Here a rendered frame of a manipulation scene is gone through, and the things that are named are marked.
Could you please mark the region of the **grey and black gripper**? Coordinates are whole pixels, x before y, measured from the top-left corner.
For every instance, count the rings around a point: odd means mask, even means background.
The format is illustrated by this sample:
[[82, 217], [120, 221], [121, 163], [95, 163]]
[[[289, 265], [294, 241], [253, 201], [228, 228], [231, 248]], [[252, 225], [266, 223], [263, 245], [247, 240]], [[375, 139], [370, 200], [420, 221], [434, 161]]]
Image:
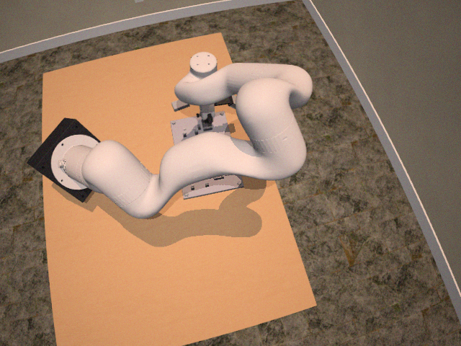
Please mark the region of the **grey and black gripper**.
[[205, 123], [209, 123], [209, 124], [212, 123], [213, 122], [212, 118], [215, 117], [215, 104], [199, 106], [199, 107], [201, 109], [202, 119], [205, 120]]

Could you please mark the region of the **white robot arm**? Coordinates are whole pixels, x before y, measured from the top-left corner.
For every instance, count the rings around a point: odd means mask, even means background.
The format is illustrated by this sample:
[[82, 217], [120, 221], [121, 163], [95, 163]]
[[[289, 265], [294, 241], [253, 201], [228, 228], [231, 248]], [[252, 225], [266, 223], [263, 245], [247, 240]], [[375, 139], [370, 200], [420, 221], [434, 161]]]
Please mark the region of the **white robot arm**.
[[152, 174], [117, 141], [73, 135], [55, 147], [55, 178], [73, 190], [102, 193], [128, 215], [144, 219], [196, 182], [220, 175], [280, 180], [302, 168], [306, 146], [291, 109], [310, 99], [313, 82], [307, 71], [273, 63], [232, 63], [218, 70], [208, 52], [194, 54], [189, 65], [174, 88], [176, 97], [189, 105], [236, 109], [250, 141], [217, 132], [192, 136], [168, 149], [159, 174]]

